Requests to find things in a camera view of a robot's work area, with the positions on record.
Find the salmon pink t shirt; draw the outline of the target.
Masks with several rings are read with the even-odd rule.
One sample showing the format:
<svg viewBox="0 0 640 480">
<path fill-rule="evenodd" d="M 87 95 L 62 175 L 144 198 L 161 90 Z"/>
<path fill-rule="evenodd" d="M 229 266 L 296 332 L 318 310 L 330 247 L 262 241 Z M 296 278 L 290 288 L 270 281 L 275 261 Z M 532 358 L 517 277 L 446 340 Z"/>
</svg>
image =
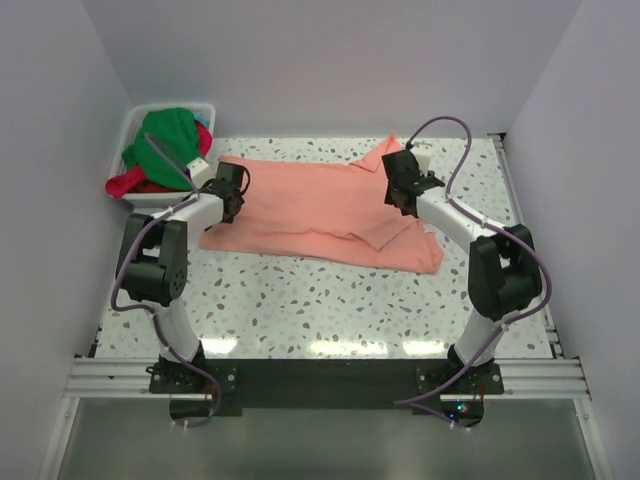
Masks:
<svg viewBox="0 0 640 480">
<path fill-rule="evenodd" d="M 347 164 L 229 156 L 227 162 L 250 173 L 245 203 L 232 223 L 204 232 L 199 245 L 434 274 L 444 258 L 435 234 L 384 202 L 382 157 L 400 148 L 389 135 Z"/>
</svg>

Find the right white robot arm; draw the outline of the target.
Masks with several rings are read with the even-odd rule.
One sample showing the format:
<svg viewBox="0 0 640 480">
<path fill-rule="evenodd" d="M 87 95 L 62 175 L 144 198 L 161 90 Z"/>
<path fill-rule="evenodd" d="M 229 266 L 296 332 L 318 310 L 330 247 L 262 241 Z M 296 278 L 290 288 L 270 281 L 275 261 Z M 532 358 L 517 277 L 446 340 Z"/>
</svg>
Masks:
<svg viewBox="0 0 640 480">
<path fill-rule="evenodd" d="M 445 369 L 448 386 L 469 392 L 481 380 L 480 366 L 491 362 L 509 322 L 542 293 L 531 232 L 506 227 L 455 200 L 434 172 L 421 170 L 403 149 L 382 157 L 387 177 L 385 202 L 445 234 L 468 256 L 467 294 L 472 310 L 460 338 L 450 348 L 457 359 Z"/>
</svg>

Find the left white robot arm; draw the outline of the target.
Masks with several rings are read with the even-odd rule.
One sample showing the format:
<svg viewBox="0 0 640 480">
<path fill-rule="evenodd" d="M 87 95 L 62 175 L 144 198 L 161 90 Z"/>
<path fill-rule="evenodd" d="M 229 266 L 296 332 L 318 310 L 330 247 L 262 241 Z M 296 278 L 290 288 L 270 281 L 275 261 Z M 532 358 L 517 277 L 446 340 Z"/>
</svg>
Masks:
<svg viewBox="0 0 640 480">
<path fill-rule="evenodd" d="M 201 343 L 182 300 L 190 236 L 232 223 L 250 182 L 246 167 L 222 162 L 212 179 L 177 205 L 153 214 L 134 213 L 125 225 L 111 308 L 149 314 L 161 344 L 160 357 L 176 363 L 171 378 L 185 392 L 200 390 L 207 380 L 207 368 L 195 360 Z"/>
</svg>

